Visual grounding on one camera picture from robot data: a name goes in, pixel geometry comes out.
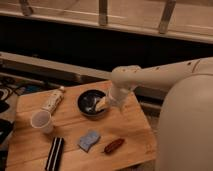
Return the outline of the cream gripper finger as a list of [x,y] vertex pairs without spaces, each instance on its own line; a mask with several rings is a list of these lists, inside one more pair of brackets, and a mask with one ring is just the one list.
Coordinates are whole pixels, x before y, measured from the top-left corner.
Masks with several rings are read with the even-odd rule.
[[95,106],[96,111],[101,111],[108,107],[108,102],[105,97],[103,97]]

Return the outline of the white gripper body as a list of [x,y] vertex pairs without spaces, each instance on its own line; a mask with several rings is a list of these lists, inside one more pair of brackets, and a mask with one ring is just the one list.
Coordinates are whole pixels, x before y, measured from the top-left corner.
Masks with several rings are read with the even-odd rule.
[[127,89],[112,85],[107,93],[107,102],[110,106],[122,108],[129,93],[130,91]]

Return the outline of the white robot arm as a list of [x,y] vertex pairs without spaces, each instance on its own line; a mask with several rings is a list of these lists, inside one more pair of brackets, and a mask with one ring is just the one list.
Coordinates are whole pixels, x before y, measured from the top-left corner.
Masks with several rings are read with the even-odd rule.
[[98,111],[121,107],[135,88],[166,93],[157,131],[156,171],[213,171],[213,57],[150,68],[119,66]]

